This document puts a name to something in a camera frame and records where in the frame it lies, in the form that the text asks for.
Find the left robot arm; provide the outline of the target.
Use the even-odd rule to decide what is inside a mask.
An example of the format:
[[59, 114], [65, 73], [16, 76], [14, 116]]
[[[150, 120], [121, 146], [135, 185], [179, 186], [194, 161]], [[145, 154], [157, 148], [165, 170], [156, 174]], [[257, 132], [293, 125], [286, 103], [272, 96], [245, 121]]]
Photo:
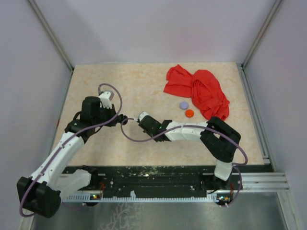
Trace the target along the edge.
[[84, 187], [94, 190], [99, 186], [99, 177], [87, 168], [77, 169], [62, 183], [59, 183], [59, 178], [91, 136], [104, 126], [113, 127], [121, 122], [121, 116], [112, 104], [113, 96], [112, 91], [104, 91], [97, 97], [86, 97], [81, 111], [68, 123], [52, 153], [28, 178], [19, 179], [17, 190], [22, 217], [38, 214], [50, 218], [55, 215], [63, 200], [77, 190]]

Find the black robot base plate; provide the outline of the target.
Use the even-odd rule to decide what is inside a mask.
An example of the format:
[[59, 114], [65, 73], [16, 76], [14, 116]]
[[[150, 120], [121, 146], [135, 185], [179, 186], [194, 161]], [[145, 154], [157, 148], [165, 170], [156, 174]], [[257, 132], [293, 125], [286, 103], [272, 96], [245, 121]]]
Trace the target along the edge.
[[81, 191], [102, 192], [105, 198], [188, 198], [206, 197], [213, 191], [231, 193], [241, 187], [232, 172], [227, 181], [213, 175], [213, 166], [81, 166], [94, 180]]

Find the black round charging case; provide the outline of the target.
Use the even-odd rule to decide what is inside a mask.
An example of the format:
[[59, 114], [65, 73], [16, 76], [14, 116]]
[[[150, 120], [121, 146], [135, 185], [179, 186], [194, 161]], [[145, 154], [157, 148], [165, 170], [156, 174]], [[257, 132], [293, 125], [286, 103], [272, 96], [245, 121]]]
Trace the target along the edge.
[[128, 117], [126, 115], [120, 114], [119, 115], [119, 121], [121, 125], [126, 125], [128, 122]]

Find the red round charging case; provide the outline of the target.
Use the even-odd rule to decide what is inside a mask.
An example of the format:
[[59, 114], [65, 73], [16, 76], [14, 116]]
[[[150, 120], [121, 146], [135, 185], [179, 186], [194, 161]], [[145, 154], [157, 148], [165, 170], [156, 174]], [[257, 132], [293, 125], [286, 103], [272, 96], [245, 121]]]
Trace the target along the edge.
[[188, 118], [192, 118], [194, 116], [194, 111], [190, 110], [190, 109], [186, 110], [185, 116], [188, 117]]

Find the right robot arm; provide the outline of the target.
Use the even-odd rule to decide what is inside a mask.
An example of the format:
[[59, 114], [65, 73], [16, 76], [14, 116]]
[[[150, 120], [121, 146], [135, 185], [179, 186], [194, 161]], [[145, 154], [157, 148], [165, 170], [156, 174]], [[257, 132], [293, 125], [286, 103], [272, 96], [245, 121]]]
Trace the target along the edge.
[[224, 190], [231, 184], [233, 159], [241, 135], [222, 119], [214, 116], [208, 122], [201, 123], [179, 123], [173, 120], [164, 120], [160, 123], [146, 112], [142, 112], [137, 122], [144, 133], [156, 142], [201, 142], [216, 159], [215, 186]]

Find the purple earbud charging case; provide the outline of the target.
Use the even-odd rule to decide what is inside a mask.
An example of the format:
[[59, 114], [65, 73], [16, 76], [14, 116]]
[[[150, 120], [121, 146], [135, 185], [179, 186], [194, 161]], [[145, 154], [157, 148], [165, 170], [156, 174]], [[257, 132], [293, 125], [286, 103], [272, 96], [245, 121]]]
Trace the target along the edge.
[[187, 110], [189, 108], [189, 104], [187, 102], [181, 102], [179, 104], [179, 107], [182, 109], [182, 110]]

